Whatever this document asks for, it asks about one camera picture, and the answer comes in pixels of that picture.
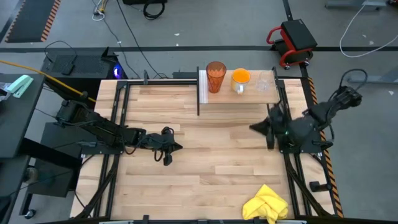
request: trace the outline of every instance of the gray floor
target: gray floor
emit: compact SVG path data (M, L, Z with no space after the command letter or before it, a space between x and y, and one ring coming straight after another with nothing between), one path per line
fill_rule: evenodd
M0 26L5 24L16 0L0 2ZM290 1L294 18L302 18L319 46L337 46L355 10L327 10L325 1ZM142 14L122 5L141 46L201 46L201 45L266 45L268 31L286 20L282 1L277 0L169 0L161 18L147 21ZM73 47L117 47L115 38L102 22L91 20L93 3L90 0L62 1L56 20L45 43L7 44L10 47L45 47L55 40L64 40ZM344 46L382 45L397 35L398 9L385 8L379 12L363 12L353 23L343 42ZM106 20L120 38L123 46L135 46L114 0L109 0ZM338 86L343 72L351 68L364 68L370 74L383 74L396 67L398 52L376 52L361 58L346 58L339 52L315 52L308 67L314 79L318 99L327 100ZM142 74L154 73L139 52L127 52L129 63ZM146 52L147 58L158 72L194 71L219 60L229 69L238 67L263 69L277 66L275 52L261 51L206 51L206 52ZM40 68L43 53L0 54L0 58ZM20 68L0 64L0 73L27 73ZM278 70L279 75L301 76L297 67L289 71ZM368 85L361 89L363 104L340 111L333 120L336 133L335 146L330 149L340 199L346 217L398 220L395 212L398 194L398 152L395 132L398 121L398 86ZM61 99L54 93L43 91L37 108L54 115ZM45 122L52 118L35 111L26 136L41 140ZM39 223L65 220L69 216L73 195L65 198L37 196L32 208L38 214L31 220L17 215L21 198L10 223Z

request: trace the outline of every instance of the wooden tabletop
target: wooden tabletop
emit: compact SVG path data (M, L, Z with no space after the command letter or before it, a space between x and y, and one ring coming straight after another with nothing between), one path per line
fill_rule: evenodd
M301 82L288 79L285 85L292 117L297 118L307 108ZM115 88L116 81L101 82L95 111L106 118L111 116ZM197 116L196 92L196 86L190 85L131 87L126 125L145 128L148 133L159 133L164 126L174 128L175 140L183 149L172 154L173 163L168 167L155 162L148 150L123 154L111 218L242 219L243 204L262 184L289 203L289 217L293 217L283 156L277 149L267 150L265 137L249 129L267 116L266 105L208 104L201 106ZM89 202L98 187L102 160L103 156L95 156L81 169L76 192L83 203ZM306 184L325 183L317 161L308 154L302 154L301 160ZM304 214L301 193L296 189ZM314 193L314 197L333 213L328 192ZM104 214L105 204L103 200L100 214ZM74 200L71 216L81 210Z
M231 89L232 70L226 72L218 93L208 91L206 71L200 70L200 103L277 103L279 95L275 85L274 72L272 70L249 70L249 72L251 76L249 83L246 85L243 94L239 95ZM256 82L262 72L264 72L263 77L267 81L268 88L265 91L258 91Z

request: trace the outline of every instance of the floor mat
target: floor mat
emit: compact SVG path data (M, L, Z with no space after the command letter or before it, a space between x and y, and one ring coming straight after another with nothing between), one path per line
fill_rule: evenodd
M46 41L59 6L60 0L25 0L5 41L7 43Z

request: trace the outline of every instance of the blue light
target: blue light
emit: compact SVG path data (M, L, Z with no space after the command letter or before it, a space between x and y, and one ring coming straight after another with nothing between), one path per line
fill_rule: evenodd
M116 79L121 79L122 78L122 66L120 66L119 63L117 63L114 67L113 67L113 76Z

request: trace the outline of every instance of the yellow cloth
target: yellow cloth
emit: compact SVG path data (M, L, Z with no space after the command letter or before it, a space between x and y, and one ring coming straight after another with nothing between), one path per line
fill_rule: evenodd
M287 202L278 196L267 185L263 185L254 198L243 205L243 219L254 217L267 217L270 224L275 224L277 219L287 216Z

